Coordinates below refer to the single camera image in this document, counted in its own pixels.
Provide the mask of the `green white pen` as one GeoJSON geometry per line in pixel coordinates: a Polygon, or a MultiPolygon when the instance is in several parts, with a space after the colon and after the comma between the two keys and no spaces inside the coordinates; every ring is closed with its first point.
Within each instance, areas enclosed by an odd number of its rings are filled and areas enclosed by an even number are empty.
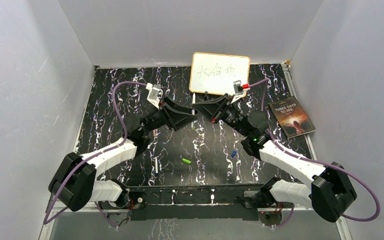
{"type": "MultiPolygon", "coordinates": [[[[195,104],[196,103],[196,94],[193,92],[192,93],[192,104],[195,104]]],[[[192,111],[191,111],[191,113],[192,113],[192,115],[196,115],[195,114],[195,109],[194,108],[192,108],[192,111]]],[[[191,123],[191,129],[192,130],[195,130],[195,121],[196,120],[194,120],[192,123],[191,123]]]]}

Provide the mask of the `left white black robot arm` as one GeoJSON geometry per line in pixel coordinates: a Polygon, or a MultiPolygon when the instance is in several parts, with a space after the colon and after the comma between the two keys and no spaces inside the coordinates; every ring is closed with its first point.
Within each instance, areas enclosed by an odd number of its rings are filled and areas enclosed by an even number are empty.
{"type": "Polygon", "coordinates": [[[110,202],[117,208],[129,203],[130,190],[118,180],[97,177],[122,162],[142,155],[151,141],[151,132],[167,126],[178,131],[197,119],[191,107],[181,106],[165,97],[149,115],[126,114],[127,137],[94,152],[67,154],[48,190],[71,211],[76,212],[92,202],[110,202]]]}

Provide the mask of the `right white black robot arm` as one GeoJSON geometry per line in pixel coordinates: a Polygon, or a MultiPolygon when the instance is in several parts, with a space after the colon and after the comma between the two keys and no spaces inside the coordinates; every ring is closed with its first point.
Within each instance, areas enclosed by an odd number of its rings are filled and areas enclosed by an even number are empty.
{"type": "Polygon", "coordinates": [[[248,155],[282,169],[299,181],[273,177],[259,192],[241,200],[251,208],[275,207],[283,202],[301,205],[313,209],[328,222],[337,221],[357,199],[343,167],[335,162],[327,166],[305,161],[303,155],[279,147],[267,133],[269,123],[263,111],[254,109],[244,114],[231,101],[225,94],[214,100],[196,102],[192,107],[211,123],[222,121],[244,136],[241,145],[248,155]]]}

